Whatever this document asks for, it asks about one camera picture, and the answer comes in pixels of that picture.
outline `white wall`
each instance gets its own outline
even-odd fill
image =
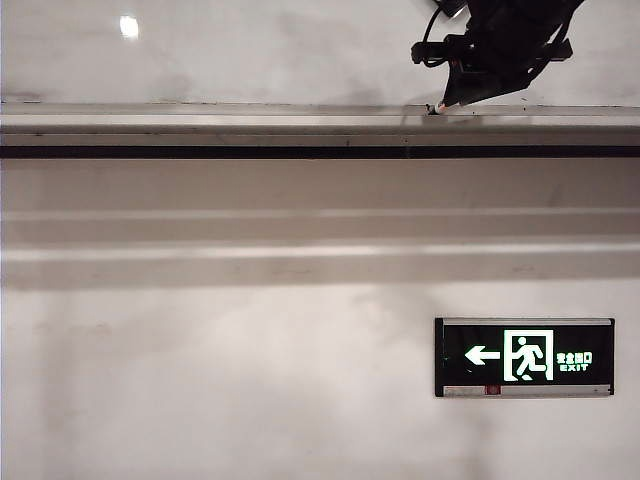
[[[442,98],[413,65],[431,0],[3,0],[6,102],[404,105]],[[121,38],[133,15],[137,41]],[[433,38],[468,17],[438,22]],[[575,56],[497,104],[640,105],[637,0],[588,0]]]
[[[637,478],[637,159],[3,163],[3,478]],[[616,317],[616,395],[436,399],[438,315]]]

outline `black cable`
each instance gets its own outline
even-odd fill
[[[436,9],[435,12],[433,12],[433,16],[431,17],[431,20],[429,20],[429,25],[427,26],[427,31],[424,32],[422,43],[425,44],[425,47],[426,47],[427,41],[429,40],[429,35],[431,34],[431,29],[433,28],[433,24],[436,22],[436,18],[438,18],[438,15],[440,15],[441,12],[442,12],[442,5],[440,4],[440,2],[438,2],[438,8]],[[437,60],[435,62],[429,62],[425,60],[424,64],[427,68],[434,68],[442,65],[446,61],[447,61],[446,58]]]

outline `left-pointing arrow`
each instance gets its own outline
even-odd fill
[[[484,345],[476,345],[469,350],[465,357],[475,365],[485,365],[484,360],[500,360],[500,352],[483,352]]]

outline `black sign panel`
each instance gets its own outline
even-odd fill
[[[613,319],[436,319],[436,395],[613,395]]]

